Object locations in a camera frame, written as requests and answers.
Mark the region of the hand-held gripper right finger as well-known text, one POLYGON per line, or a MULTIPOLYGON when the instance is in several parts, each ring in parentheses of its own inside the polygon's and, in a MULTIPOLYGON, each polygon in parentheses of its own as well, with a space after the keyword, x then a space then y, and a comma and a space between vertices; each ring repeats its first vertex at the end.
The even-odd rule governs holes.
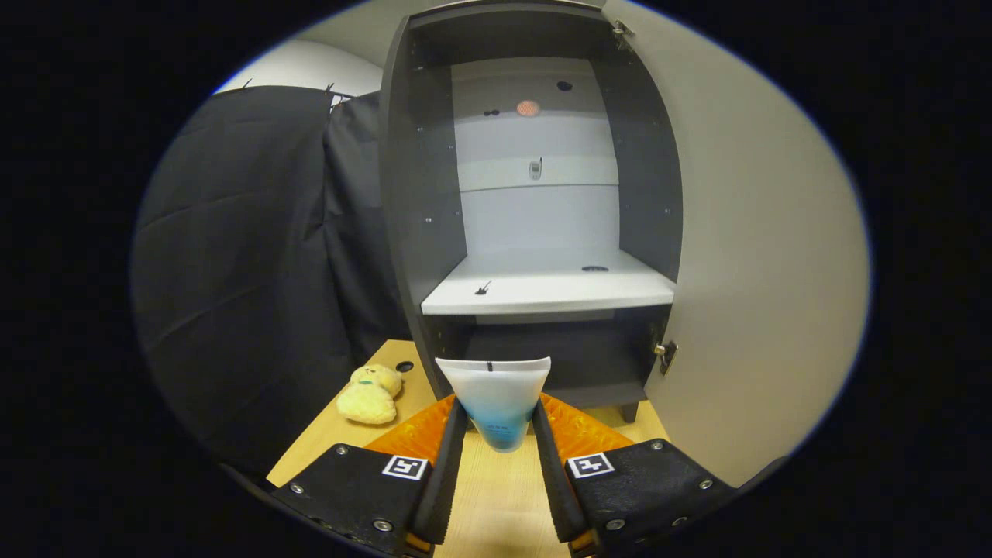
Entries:
POLYGON ((556 536, 573 557, 654 556, 737 494, 672 442, 634 442, 547 394, 532 431, 556 536))

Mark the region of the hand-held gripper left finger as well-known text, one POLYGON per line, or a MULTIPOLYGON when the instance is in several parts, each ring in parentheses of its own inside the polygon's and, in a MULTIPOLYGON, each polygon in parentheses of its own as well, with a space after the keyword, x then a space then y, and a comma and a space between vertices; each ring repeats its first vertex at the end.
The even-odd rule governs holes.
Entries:
POLYGON ((449 530, 467 422, 446 397, 363 447, 333 444, 270 495, 368 556, 432 557, 449 530))

